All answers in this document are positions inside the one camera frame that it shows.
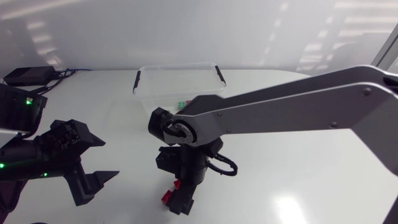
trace white tabletop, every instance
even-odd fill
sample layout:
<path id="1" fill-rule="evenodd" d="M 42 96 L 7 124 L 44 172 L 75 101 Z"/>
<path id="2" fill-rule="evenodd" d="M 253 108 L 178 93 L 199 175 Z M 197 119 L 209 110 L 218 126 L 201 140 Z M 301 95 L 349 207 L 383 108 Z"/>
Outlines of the white tabletop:
<path id="1" fill-rule="evenodd" d="M 307 77 L 222 72 L 225 97 Z M 64 178 L 30 180 L 6 223 L 381 223 L 398 194 L 398 178 L 350 130 L 240 134 L 223 136 L 220 152 L 237 163 L 237 176 L 208 170 L 189 216 L 175 215 L 160 201 L 175 179 L 156 166 L 164 144 L 147 132 L 148 116 L 132 99 L 135 74 L 80 72 L 46 94 L 37 134 L 55 119 L 82 121 L 106 141 L 82 155 L 86 173 L 120 174 L 80 207 Z"/>

